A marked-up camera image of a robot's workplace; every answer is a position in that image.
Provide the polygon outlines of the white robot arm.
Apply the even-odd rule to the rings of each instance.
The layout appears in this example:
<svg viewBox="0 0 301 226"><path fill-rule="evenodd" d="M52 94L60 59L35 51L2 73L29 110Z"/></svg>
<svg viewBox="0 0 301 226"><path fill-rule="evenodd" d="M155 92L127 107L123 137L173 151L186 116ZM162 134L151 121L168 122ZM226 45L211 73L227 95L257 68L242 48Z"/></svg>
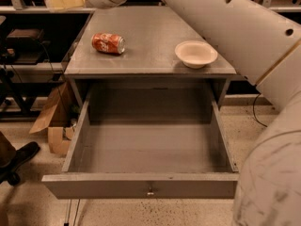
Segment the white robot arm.
<svg viewBox="0 0 301 226"><path fill-rule="evenodd" d="M88 0L94 14L67 74L92 84L59 199L232 196L235 226L301 226L301 27L251 0ZM277 117L236 168L209 84L170 70L186 22Z"/></svg>

